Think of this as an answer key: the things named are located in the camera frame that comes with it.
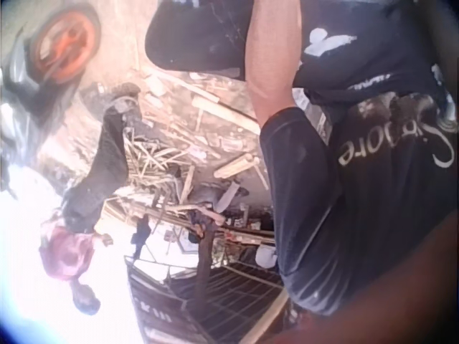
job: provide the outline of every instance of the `dirt ground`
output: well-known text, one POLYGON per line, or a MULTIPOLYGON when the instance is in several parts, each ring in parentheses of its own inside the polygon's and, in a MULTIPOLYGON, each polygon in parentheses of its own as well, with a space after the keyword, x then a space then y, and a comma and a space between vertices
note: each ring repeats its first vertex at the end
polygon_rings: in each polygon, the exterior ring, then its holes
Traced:
MULTIPOLYGON (((4 57, 11 49, 15 35, 21 27, 24 27, 26 34, 32 32, 48 13, 67 2, 63 0, 4 2, 1 9, 1 56, 4 57)), ((92 82, 99 82, 107 89, 126 81, 134 82, 141 88, 145 87, 142 83, 143 77, 155 67, 146 57, 144 39, 156 10, 157 1, 89 0, 89 2, 99 14, 103 35, 99 52, 88 65, 80 89, 92 82)), ((205 80, 201 86, 233 108, 252 115, 244 85, 225 78, 219 78, 218 81, 219 87, 215 87, 214 80, 205 80)), ((192 110, 196 109, 193 109, 191 104, 183 106, 183 111, 187 112, 187 120, 191 117, 191 120, 195 121, 197 110, 195 113, 192 110)), ((206 120, 212 121, 211 117, 211 115, 204 115, 203 124, 206 120)), ((233 132, 237 133, 237 127, 234 126, 228 131, 230 132, 228 135, 232 136, 233 132)), ((62 164, 73 171, 77 177, 82 177, 87 173, 95 154, 99 133, 100 122, 87 111, 77 94, 71 108, 66 112, 65 124, 45 143, 41 152, 43 157, 41 161, 53 160, 52 166, 55 166, 55 163, 62 164)), ((254 151, 260 155, 258 147, 255 147, 254 151)), ((267 178, 264 164, 261 170, 267 178)), ((209 175, 209 171, 200 172, 197 178, 199 176, 207 178, 209 175)), ((237 180, 250 192, 244 202, 256 207, 271 205, 269 192, 265 190, 253 168, 241 173, 237 180)))

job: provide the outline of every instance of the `motorcycle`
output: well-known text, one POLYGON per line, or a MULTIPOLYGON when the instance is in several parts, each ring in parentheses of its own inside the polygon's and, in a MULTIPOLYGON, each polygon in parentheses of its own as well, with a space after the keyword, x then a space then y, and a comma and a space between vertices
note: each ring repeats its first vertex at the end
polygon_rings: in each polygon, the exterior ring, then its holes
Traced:
POLYGON ((2 191, 9 189, 8 167, 32 165, 62 124, 100 38, 100 21, 89 4, 57 10, 30 37, 17 34, 0 74, 2 191))

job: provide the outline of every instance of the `black sleeve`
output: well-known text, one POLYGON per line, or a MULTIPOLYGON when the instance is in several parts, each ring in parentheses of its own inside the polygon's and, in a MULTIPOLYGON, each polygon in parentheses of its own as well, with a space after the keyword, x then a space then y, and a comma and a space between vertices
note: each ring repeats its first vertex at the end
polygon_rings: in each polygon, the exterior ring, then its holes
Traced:
POLYGON ((297 107, 269 119, 260 145, 270 179, 280 273, 298 270, 341 187, 336 162, 297 107))

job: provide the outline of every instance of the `person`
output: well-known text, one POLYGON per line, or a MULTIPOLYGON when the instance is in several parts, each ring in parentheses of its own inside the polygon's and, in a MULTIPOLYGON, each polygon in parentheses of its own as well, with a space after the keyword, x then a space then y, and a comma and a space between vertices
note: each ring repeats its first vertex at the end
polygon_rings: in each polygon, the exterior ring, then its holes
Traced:
MULTIPOLYGON (((388 308, 411 314, 419 338, 455 304, 450 291, 457 262, 450 269, 454 259, 446 268, 444 257, 414 253, 429 246, 434 229, 458 209, 456 104, 416 13, 408 0, 286 0, 282 6, 276 0, 206 1, 198 7, 166 1, 146 35, 147 55, 159 67, 221 75, 236 69, 234 77, 247 80, 261 127, 285 288, 318 317, 336 319, 343 310, 354 321, 348 332, 358 333, 371 313, 374 321, 360 343, 376 343, 376 324, 390 333, 388 308), (205 35, 204 28, 212 34, 194 38, 205 35), (310 100, 306 115, 319 109, 332 124, 328 140, 296 106, 292 86, 302 87, 310 100), (416 264, 406 265, 410 258, 416 264), (431 274, 420 273, 420 262, 431 274), (385 278, 398 267, 405 267, 403 275, 385 278), (422 288, 427 276, 440 273, 435 287, 422 288), (410 304, 393 295, 409 297, 408 285, 416 284, 422 292, 412 293, 410 304), (441 299, 444 289, 449 293, 441 299), (392 294, 382 293, 384 299, 375 290, 392 294), (352 305, 361 305, 358 296, 366 291, 366 303, 374 302, 358 312, 352 305)), ((451 258, 457 222, 446 226, 451 258)), ((406 340, 415 331, 400 324, 404 328, 395 334, 406 340)), ((334 339, 324 343, 339 342, 334 339)))
POLYGON ((39 253, 44 270, 69 283, 75 307, 87 315, 98 312, 100 301, 79 278, 89 268, 95 248, 113 244, 110 235, 95 231, 95 225, 104 201, 127 181, 123 129, 126 116, 138 111, 136 95, 117 95, 108 103, 88 175, 65 192, 61 207, 42 225, 39 253))
POLYGON ((151 228, 148 225, 148 214, 144 214, 142 219, 135 217, 134 220, 137 223, 136 233, 132 234, 131 244, 136 246, 136 250, 133 255, 134 261, 141 257, 143 245, 145 245, 146 240, 150 237, 151 228))

